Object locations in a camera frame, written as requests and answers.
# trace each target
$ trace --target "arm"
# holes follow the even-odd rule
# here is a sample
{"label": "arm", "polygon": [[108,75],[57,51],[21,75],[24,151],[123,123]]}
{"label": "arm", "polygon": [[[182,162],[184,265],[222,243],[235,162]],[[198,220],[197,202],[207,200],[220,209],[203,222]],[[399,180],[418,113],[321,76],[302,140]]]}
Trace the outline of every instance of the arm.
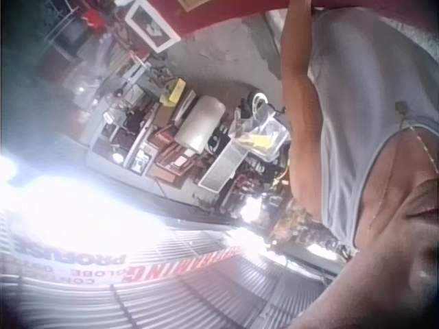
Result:
{"label": "arm", "polygon": [[320,218],[322,115],[308,78],[311,56],[311,0],[291,0],[281,41],[283,101],[293,127],[290,178],[292,193]]}

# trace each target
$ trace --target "gray tank top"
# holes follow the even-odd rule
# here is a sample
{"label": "gray tank top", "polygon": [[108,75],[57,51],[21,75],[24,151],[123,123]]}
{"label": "gray tank top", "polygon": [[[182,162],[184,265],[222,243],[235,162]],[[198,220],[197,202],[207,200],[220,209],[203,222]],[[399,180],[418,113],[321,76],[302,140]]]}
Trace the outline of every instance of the gray tank top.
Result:
{"label": "gray tank top", "polygon": [[395,103],[406,103],[413,126],[439,136],[439,66],[372,12],[351,8],[314,22],[311,74],[323,116],[322,221],[354,246],[366,178],[400,131]]}

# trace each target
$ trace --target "framed photo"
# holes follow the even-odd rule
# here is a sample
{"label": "framed photo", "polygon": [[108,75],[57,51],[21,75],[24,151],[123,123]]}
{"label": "framed photo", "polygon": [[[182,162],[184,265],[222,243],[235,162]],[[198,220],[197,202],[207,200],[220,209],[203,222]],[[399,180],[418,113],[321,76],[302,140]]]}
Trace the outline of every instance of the framed photo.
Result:
{"label": "framed photo", "polygon": [[125,21],[156,53],[181,40],[147,0],[136,0],[128,10]]}

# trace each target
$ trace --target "necklace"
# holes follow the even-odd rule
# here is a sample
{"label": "necklace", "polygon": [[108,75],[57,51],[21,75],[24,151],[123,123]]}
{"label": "necklace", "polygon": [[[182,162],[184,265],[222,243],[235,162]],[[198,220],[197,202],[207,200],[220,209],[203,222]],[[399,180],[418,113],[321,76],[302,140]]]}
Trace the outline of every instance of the necklace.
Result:
{"label": "necklace", "polygon": [[[439,176],[439,168],[438,165],[435,163],[433,156],[431,155],[430,151],[428,150],[427,145],[425,144],[424,140],[422,139],[421,136],[419,136],[418,132],[414,129],[414,126],[412,125],[412,123],[410,122],[410,120],[407,118],[407,108],[405,107],[405,104],[403,102],[396,102],[395,104],[395,111],[397,114],[399,114],[401,116],[401,126],[400,126],[400,131],[403,129],[403,124],[404,122],[406,122],[408,124],[409,129],[415,134],[417,140],[419,141],[419,143],[422,145],[425,153],[428,155],[429,161],[431,162],[431,164],[433,165],[433,168],[436,172],[436,175]],[[398,144],[396,145],[396,151],[395,151],[395,155],[393,157],[393,161],[392,161],[392,165],[390,167],[390,173],[388,175],[388,179],[386,181],[385,184],[385,190],[383,192],[383,195],[381,196],[381,199],[378,203],[378,209],[375,213],[375,215],[372,218],[372,221],[370,222],[369,226],[368,226],[368,232],[366,234],[366,240],[368,241],[369,239],[369,232],[370,229],[372,227],[372,225],[374,224],[375,220],[377,219],[379,213],[381,212],[381,207],[383,206],[383,202],[385,199],[385,196],[387,195],[388,189],[389,189],[389,183],[390,180],[392,178],[392,173],[393,173],[393,168],[394,168],[394,163],[395,163],[395,159],[396,156],[398,155],[398,150],[399,150],[399,140],[398,140]]]}

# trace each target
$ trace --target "person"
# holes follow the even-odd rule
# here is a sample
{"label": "person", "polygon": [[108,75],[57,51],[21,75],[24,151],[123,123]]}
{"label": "person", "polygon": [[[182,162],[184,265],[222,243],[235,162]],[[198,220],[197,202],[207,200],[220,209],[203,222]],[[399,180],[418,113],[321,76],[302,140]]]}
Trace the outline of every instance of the person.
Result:
{"label": "person", "polygon": [[414,324],[438,294],[438,63],[371,11],[291,0],[281,71],[292,193],[359,250],[292,328]]}

